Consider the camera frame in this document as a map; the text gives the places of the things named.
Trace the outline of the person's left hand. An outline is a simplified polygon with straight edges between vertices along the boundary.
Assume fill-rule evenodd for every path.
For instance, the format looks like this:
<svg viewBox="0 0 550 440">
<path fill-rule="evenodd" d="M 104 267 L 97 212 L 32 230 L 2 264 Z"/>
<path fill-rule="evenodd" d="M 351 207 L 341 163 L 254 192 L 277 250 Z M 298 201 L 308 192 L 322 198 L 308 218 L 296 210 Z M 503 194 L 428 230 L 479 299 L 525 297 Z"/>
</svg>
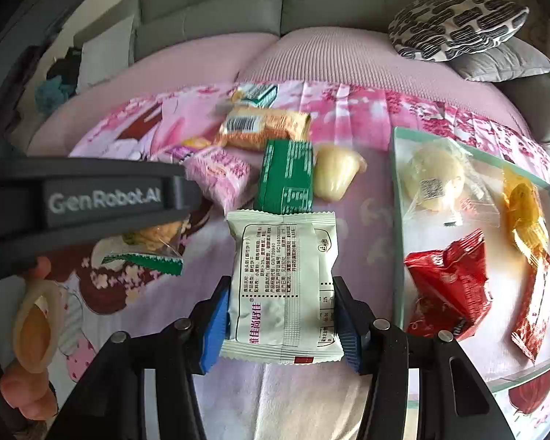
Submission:
<svg viewBox="0 0 550 440">
<path fill-rule="evenodd" d="M 0 280 L 0 401 L 29 421 L 49 420 L 58 410 L 43 361 L 55 336 L 39 305 L 25 299 L 50 271 L 41 256 L 24 274 Z"/>
</svg>

